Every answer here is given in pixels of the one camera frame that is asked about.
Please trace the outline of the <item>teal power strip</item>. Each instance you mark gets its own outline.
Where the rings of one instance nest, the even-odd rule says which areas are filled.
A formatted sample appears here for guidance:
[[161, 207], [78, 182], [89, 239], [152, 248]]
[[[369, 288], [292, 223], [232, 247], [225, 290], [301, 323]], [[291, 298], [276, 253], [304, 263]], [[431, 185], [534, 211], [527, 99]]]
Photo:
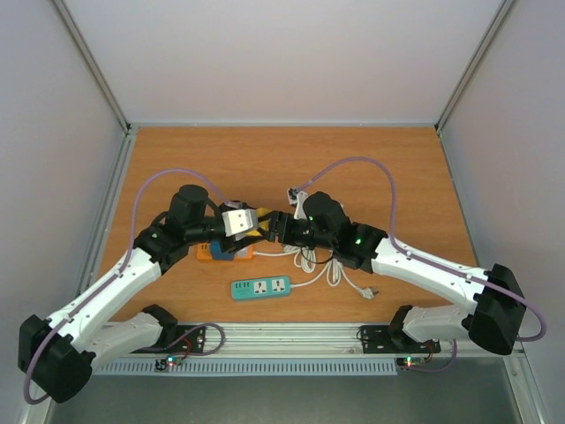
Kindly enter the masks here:
[[287, 276], [271, 276], [237, 280], [230, 285], [235, 301], [272, 299], [290, 295], [290, 279]]

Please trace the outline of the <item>yellow plug adapter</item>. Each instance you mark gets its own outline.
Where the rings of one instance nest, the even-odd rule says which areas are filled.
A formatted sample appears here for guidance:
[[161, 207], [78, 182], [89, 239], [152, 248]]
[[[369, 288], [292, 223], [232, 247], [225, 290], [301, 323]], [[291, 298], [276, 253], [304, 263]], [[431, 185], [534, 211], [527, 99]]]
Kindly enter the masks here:
[[268, 208], [257, 208], [258, 217], [258, 228], [252, 231], [248, 231], [245, 235], [246, 237], [262, 237], [263, 233], [268, 230], [271, 209]]

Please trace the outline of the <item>orange power strip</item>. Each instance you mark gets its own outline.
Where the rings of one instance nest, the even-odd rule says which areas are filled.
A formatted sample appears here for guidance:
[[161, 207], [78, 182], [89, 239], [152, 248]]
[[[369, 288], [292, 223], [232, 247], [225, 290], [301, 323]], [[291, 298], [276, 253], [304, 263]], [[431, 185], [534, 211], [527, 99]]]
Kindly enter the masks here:
[[251, 246], [235, 253], [223, 252], [218, 242], [198, 244], [196, 258], [199, 261], [249, 261], [253, 258]]

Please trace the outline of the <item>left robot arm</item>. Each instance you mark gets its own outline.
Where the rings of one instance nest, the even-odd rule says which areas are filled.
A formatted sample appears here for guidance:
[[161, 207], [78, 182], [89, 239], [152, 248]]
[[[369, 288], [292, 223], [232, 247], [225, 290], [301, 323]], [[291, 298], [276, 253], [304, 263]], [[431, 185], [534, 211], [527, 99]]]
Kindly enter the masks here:
[[135, 294], [183, 260], [192, 246], [224, 241], [257, 226], [254, 212], [234, 201], [215, 204], [199, 185], [183, 185], [168, 209], [142, 231], [132, 231], [117, 263], [66, 306], [19, 328], [18, 366], [30, 405], [76, 396], [93, 372], [131, 352], [166, 352], [181, 344], [177, 318], [150, 305], [131, 319], [108, 320]]

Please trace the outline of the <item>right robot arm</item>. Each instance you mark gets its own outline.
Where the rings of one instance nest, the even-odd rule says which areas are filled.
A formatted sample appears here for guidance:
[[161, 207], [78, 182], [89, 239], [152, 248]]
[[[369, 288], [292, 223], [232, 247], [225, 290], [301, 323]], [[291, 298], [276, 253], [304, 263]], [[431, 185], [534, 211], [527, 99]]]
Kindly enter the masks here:
[[327, 249], [346, 268], [390, 276], [448, 301], [446, 307], [399, 307], [388, 325], [397, 350], [432, 339], [462, 339], [490, 353], [512, 353], [526, 307], [509, 268], [466, 267], [405, 245], [384, 230], [352, 222], [323, 192], [307, 197], [303, 210], [302, 218], [269, 213], [268, 240]]

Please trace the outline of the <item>blue cube socket adapter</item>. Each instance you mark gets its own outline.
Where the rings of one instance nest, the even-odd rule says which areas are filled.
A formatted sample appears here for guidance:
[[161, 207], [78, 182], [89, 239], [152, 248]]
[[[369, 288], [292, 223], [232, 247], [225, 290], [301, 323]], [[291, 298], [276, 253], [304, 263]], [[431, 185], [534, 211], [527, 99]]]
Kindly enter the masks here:
[[224, 252], [219, 241], [213, 241], [209, 245], [209, 253], [213, 261], [233, 261], [234, 254]]

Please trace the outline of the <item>grey white plug adapter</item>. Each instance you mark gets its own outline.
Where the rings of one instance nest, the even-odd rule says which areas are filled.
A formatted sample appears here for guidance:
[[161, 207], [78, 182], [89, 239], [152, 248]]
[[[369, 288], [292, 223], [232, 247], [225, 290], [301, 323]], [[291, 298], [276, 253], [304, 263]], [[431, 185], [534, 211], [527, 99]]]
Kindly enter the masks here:
[[252, 258], [252, 248], [250, 246], [242, 247], [234, 253], [235, 260], [248, 260]]

